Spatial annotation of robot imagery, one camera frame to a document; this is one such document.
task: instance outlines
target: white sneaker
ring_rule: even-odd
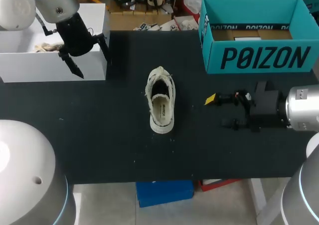
[[[149,74],[145,95],[151,112],[151,128],[158,134],[168,133],[174,126],[175,84],[163,67]]]

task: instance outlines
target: black table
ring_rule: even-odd
[[[0,119],[28,123],[51,142],[73,184],[177,179],[289,177],[313,133],[232,131],[223,118],[241,106],[203,106],[214,92],[254,90],[271,80],[287,93],[316,84],[311,73],[207,75],[197,31],[113,32],[107,81],[0,85]],[[144,96],[149,72],[163,66],[176,84],[175,126],[150,128]]]

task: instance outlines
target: white cardboard box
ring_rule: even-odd
[[[94,34],[103,32],[109,45],[109,15],[105,4],[80,4],[79,14],[87,28]],[[46,23],[48,30],[55,29],[55,24]],[[33,52],[35,45],[42,43],[63,42],[59,33],[45,36],[40,23],[33,24],[23,31],[0,32],[0,77],[8,82],[44,82],[76,81],[82,78],[71,73],[58,52]],[[72,57],[81,69],[84,80],[105,80],[107,62],[98,44],[80,57]]]

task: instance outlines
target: tiled floor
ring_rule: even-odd
[[[193,199],[140,208],[135,183],[76,185],[81,194],[78,225],[255,225],[256,215],[245,181]]]

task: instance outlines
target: yellow tag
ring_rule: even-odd
[[[216,93],[206,99],[205,105],[214,101]]]

